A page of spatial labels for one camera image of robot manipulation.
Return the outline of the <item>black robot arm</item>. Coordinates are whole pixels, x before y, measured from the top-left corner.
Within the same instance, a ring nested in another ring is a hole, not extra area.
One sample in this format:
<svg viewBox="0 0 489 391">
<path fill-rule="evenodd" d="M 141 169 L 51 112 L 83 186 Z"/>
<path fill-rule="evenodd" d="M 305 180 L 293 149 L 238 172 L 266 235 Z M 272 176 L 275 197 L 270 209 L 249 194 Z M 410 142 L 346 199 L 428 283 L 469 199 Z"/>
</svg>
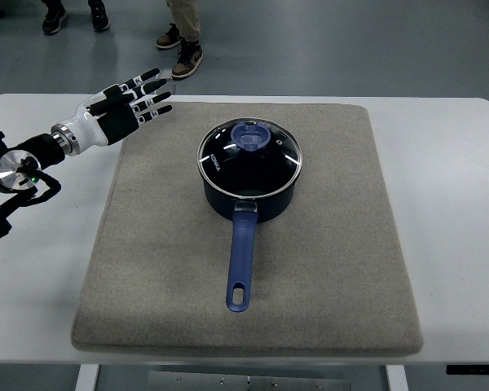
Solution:
<svg viewBox="0 0 489 391">
<path fill-rule="evenodd" d="M 45 203 L 60 192 L 61 184 L 45 169 L 79 152 L 77 138 L 62 125 L 15 147 L 8 147 L 4 138 L 0 132 L 0 193 L 11 198 L 0 204 L 0 239 L 9 234 L 7 219 L 17 209 Z"/>
</svg>

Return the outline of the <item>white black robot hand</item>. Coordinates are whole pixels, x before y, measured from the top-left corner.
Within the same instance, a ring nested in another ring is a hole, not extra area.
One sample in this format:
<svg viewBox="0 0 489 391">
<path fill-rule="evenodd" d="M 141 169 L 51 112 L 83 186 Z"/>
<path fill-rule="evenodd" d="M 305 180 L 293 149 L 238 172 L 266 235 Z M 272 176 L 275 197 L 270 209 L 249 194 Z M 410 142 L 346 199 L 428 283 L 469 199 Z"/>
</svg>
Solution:
<svg viewBox="0 0 489 391">
<path fill-rule="evenodd" d="M 166 100 L 175 92 L 170 69 L 151 69 L 128 81 L 109 86 L 79 103 L 74 117 L 55 125 L 75 156 L 90 147 L 113 145 L 139 127 L 169 112 Z"/>
</svg>

